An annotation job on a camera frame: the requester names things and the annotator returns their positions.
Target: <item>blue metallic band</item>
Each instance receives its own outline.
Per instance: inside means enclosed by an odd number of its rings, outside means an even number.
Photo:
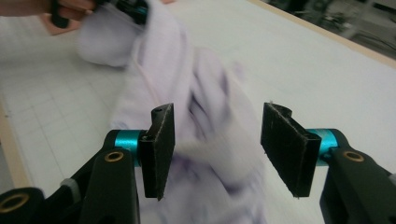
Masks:
[[[332,131],[328,129],[307,129],[307,131],[315,133],[321,138],[317,166],[326,166],[327,163],[320,158],[329,156],[329,150],[331,147],[338,147],[337,139]]]
[[[122,130],[117,134],[115,147],[123,147],[131,151],[134,157],[134,167],[140,166],[137,158],[137,144],[139,141],[140,131],[137,130]]]

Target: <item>crumpled towel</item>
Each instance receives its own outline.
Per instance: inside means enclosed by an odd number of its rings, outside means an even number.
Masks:
[[[142,223],[265,223],[261,123],[239,87],[241,71],[195,48],[162,3],[147,2],[145,26],[105,5],[78,38],[83,59],[127,73],[112,129],[146,130],[152,108],[174,103],[176,147],[164,198],[139,198]],[[144,195],[139,168],[135,174]]]

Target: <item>wooden trim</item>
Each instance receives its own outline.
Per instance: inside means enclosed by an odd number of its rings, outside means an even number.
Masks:
[[[329,31],[327,31],[327,30],[325,30],[325,29],[323,29],[321,27],[318,27],[318,26],[316,26],[316,25],[314,25],[314,24],[312,24],[312,23],[310,23],[308,21],[304,21],[304,20],[302,20],[302,19],[300,19],[298,17],[295,17],[295,16],[293,16],[293,15],[291,15],[291,14],[285,12],[285,11],[280,10],[279,8],[273,7],[273,6],[271,6],[269,4],[266,4],[266,3],[264,3],[264,2],[262,2],[260,0],[248,0],[248,1],[250,3],[258,6],[258,7],[262,7],[265,10],[271,11],[271,12],[273,12],[273,13],[275,13],[275,14],[277,14],[277,15],[285,18],[285,19],[293,21],[293,22],[295,22],[295,23],[297,23],[299,25],[302,25],[303,27],[306,27],[306,28],[308,28],[310,30],[313,30],[313,31],[315,31],[315,32],[317,32],[317,33],[319,33],[321,35],[324,35],[324,36],[326,36],[326,37],[328,37],[328,38],[330,38],[330,39],[332,39],[334,41],[337,41],[337,42],[345,45],[349,49],[357,51],[357,52],[359,52],[359,53],[361,53],[361,54],[363,54],[363,55],[365,55],[365,56],[367,56],[369,58],[372,58],[372,59],[374,59],[374,60],[376,60],[376,61],[378,61],[380,63],[383,63],[383,64],[386,64],[386,65],[388,65],[390,67],[396,68],[396,61],[391,59],[391,58],[389,58],[389,57],[387,57],[387,56],[385,56],[385,55],[382,55],[382,54],[380,54],[380,53],[378,53],[376,51],[373,51],[371,49],[367,49],[366,47],[364,47],[362,45],[359,45],[359,44],[357,44],[355,42],[352,42],[351,40],[343,38],[340,35],[336,35],[334,33],[331,33],[331,32],[329,32]]]
[[[18,150],[11,126],[9,125],[6,111],[3,108],[3,102],[4,101],[0,97],[0,141],[8,169],[11,172],[14,188],[18,189],[29,187],[32,185],[28,175],[26,174],[26,170],[21,159],[21,154]]]

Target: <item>white cloth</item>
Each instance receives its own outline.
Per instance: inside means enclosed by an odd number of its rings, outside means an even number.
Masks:
[[[157,0],[145,26],[106,5],[80,29],[79,53],[127,72],[113,129],[146,130],[149,111],[174,103],[176,148],[164,198],[145,199],[142,223],[265,223],[260,125],[236,76]]]

